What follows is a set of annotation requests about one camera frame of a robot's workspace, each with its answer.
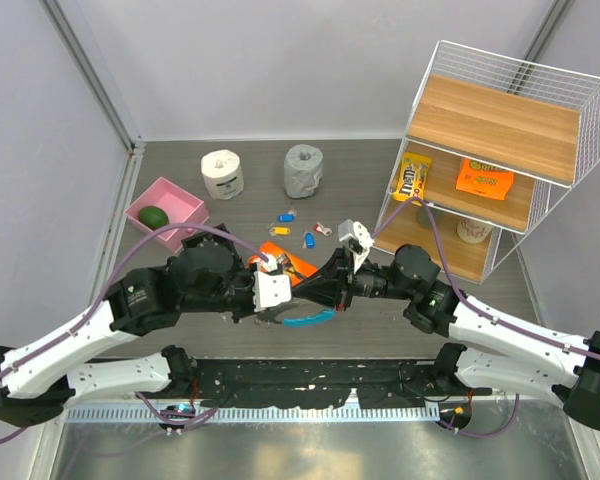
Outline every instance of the wooden shelf board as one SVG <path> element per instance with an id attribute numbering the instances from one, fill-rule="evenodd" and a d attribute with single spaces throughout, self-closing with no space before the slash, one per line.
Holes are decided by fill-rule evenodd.
<path id="1" fill-rule="evenodd" d="M 492 221 L 519 233 L 527 230 L 535 179 L 516 174 L 506 198 L 494 200 L 456 189 L 461 157 L 413 142 L 408 144 L 407 152 L 418 153 L 433 160 L 424 189 L 425 200 L 459 213 Z M 399 175 L 400 171 L 397 170 L 391 182 L 392 190 L 397 185 Z"/>
<path id="2" fill-rule="evenodd" d="M 382 220 L 384 221 L 399 205 L 400 202 L 391 199 Z M 400 212 L 389 226 L 378 235 L 376 246 L 389 252 L 395 252 L 398 247 L 405 243 L 419 245 L 431 255 L 434 262 L 442 267 L 433 238 L 433 231 L 422 227 L 416 220 L 418 208 L 420 207 L 416 205 L 408 205 Z M 438 221 L 438 229 L 449 262 L 449 268 L 454 275 L 480 283 L 484 265 L 487 261 L 491 236 L 480 243 L 466 243 L 460 239 L 456 230 L 459 221 L 460 217 L 449 213 L 443 213 Z"/>
<path id="3" fill-rule="evenodd" d="M 577 110 L 433 74 L 407 136 L 571 185 L 579 119 Z"/>

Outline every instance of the gray wall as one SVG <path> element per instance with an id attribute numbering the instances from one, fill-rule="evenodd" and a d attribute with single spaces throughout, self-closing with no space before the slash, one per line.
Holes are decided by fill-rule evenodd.
<path id="1" fill-rule="evenodd" d="M 520 56 L 552 3 L 77 2 L 146 140 L 401 137 L 438 40 Z"/>
<path id="2" fill-rule="evenodd" d="M 85 307 L 124 158 L 40 4 L 0 2 L 0 344 Z M 24 478 L 35 440 L 0 447 L 0 479 Z"/>
<path id="3" fill-rule="evenodd" d="M 600 76 L 600 0 L 574 2 L 541 61 Z M 522 252 L 547 324 L 585 336 L 600 330 L 600 164 Z"/>

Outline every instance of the paper towel roll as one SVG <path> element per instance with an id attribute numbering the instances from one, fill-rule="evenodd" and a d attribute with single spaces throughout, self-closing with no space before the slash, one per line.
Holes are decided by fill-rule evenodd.
<path id="1" fill-rule="evenodd" d="M 284 159 L 284 188 L 291 198 L 313 195 L 322 180 L 322 152 L 311 145 L 296 145 Z"/>
<path id="2" fill-rule="evenodd" d="M 244 189 L 240 157 L 231 150 L 218 150 L 202 157 L 200 169 L 212 198 L 229 200 Z"/>

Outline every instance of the orange object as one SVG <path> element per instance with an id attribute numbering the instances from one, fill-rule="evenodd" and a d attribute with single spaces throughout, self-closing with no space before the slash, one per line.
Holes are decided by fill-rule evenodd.
<path id="1" fill-rule="evenodd" d="M 482 197 L 504 200 L 513 185 L 513 172 L 465 158 L 456 189 Z"/>
<path id="2" fill-rule="evenodd" d="M 260 246 L 260 251 L 264 254 L 271 254 L 276 258 L 278 265 L 282 265 L 284 273 L 291 277 L 291 286 L 295 287 L 302 280 L 309 278 L 318 271 L 316 267 L 305 262 L 301 258 L 287 252 L 284 248 L 279 247 L 273 242 L 265 242 Z M 253 256 L 249 259 L 249 265 L 255 263 L 258 259 Z"/>

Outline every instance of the pink box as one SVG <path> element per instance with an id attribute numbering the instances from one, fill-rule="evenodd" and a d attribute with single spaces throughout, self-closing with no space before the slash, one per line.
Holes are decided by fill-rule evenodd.
<path id="1" fill-rule="evenodd" d="M 124 211 L 129 221 L 144 233 L 151 233 L 152 230 L 140 223 L 138 213 L 150 205 L 164 210 L 170 223 L 205 223 L 209 219 L 209 212 L 202 200 L 163 177 L 158 178 Z M 180 228 L 158 235 L 155 240 L 173 253 L 178 253 L 182 250 L 182 240 L 195 232 L 193 229 Z"/>

